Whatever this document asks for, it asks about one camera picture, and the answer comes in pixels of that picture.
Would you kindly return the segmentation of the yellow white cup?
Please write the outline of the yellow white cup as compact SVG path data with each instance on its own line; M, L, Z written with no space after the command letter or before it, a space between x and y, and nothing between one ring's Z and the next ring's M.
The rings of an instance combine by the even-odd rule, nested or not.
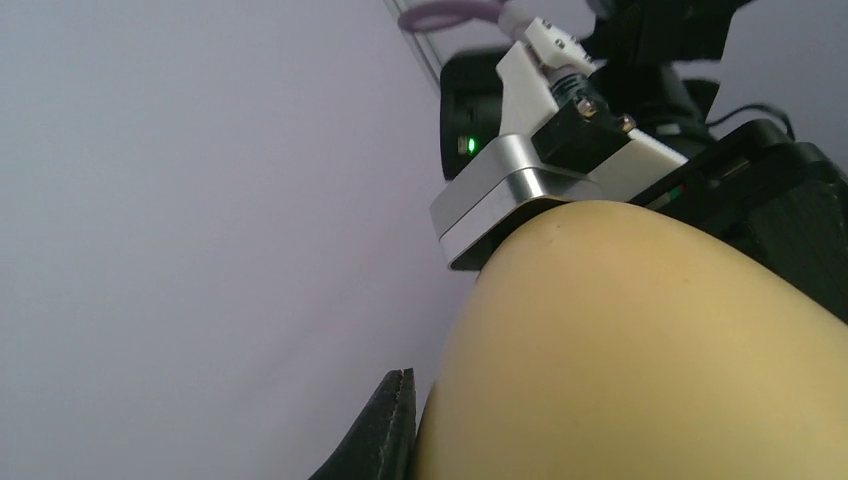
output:
M415 479L843 479L847 328L735 249L577 202L470 291Z

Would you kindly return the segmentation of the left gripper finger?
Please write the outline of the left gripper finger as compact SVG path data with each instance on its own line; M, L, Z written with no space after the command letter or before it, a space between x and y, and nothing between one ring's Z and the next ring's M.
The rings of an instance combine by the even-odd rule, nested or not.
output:
M411 368L387 372L311 480L402 480L416 439L416 388Z

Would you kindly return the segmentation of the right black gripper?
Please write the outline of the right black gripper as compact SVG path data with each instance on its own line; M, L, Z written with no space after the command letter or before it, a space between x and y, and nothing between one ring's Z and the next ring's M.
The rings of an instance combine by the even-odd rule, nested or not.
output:
M632 199L757 261L847 318L847 177L816 145L749 121Z

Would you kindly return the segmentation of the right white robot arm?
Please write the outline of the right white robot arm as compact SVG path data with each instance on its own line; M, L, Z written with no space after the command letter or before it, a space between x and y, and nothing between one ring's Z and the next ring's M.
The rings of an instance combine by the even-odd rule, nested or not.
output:
M504 1L460 3L511 46L466 51L441 76L447 189L431 215L449 267L478 271L558 205L637 205L733 246L847 315L847 179L763 103L724 136L719 84L675 64L722 57L737 1L600 1L576 39Z

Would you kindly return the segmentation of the right aluminium corner post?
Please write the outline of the right aluminium corner post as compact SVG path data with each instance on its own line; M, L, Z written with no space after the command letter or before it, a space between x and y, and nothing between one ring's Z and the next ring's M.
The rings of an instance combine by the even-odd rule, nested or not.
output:
M394 22L397 22L400 15L410 9L415 4L415 1L384 0L383 3L387 7ZM440 73L443 67L443 60L431 37L428 34L402 33L402 35L413 54L413 57L421 68L425 79L435 91L436 95L439 95Z

